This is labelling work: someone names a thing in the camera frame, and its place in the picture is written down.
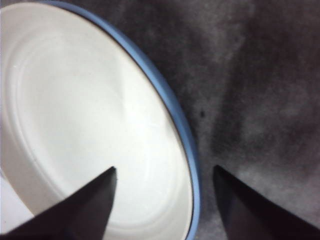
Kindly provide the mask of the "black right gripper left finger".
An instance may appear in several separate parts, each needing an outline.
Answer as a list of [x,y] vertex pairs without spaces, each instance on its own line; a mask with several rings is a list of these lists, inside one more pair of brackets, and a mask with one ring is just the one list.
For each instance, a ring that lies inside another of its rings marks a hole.
[[117,170],[111,167],[75,193],[2,234],[2,240],[101,240],[113,208]]

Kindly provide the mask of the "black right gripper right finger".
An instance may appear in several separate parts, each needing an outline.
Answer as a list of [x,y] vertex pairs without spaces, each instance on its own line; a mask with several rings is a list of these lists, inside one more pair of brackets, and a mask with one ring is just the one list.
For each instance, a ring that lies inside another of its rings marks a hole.
[[213,167],[218,211],[229,240],[318,240],[319,228],[268,200],[219,165]]

